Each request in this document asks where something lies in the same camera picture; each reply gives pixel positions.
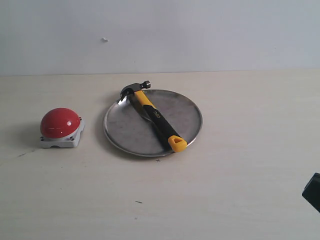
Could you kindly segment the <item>yellow black claw hammer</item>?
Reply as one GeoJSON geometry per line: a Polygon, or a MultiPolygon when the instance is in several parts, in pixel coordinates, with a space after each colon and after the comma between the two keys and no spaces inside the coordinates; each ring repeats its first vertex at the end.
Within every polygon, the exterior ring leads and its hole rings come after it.
{"type": "Polygon", "coordinates": [[[150,87],[151,83],[148,80],[142,83],[133,83],[127,85],[121,90],[120,99],[123,100],[129,95],[134,95],[147,116],[150,118],[151,122],[165,137],[171,149],[174,152],[184,151],[188,145],[186,140],[175,131],[171,124],[166,120],[166,118],[161,114],[161,112],[154,106],[154,104],[143,92],[143,89],[149,89],[150,87]]]}

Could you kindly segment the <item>red dome push button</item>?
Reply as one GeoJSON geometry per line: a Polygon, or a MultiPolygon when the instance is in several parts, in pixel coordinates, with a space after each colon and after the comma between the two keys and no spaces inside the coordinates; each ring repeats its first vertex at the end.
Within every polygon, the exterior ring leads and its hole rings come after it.
{"type": "Polygon", "coordinates": [[[59,107],[47,112],[40,123],[40,144],[43,148],[76,148],[85,120],[69,108],[59,107]]]}

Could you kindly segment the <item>round stainless steel plate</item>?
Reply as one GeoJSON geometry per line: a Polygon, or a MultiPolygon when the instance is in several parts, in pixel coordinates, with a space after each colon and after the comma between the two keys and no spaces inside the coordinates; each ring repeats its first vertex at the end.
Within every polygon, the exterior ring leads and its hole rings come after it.
{"type": "MultiPolygon", "coordinates": [[[[174,130],[191,145],[203,124],[197,105],[174,91],[150,89],[144,93],[174,130]]],[[[104,116],[103,128],[108,140],[126,153],[150,158],[173,153],[168,141],[132,95],[118,99],[110,106],[104,116]]]]}

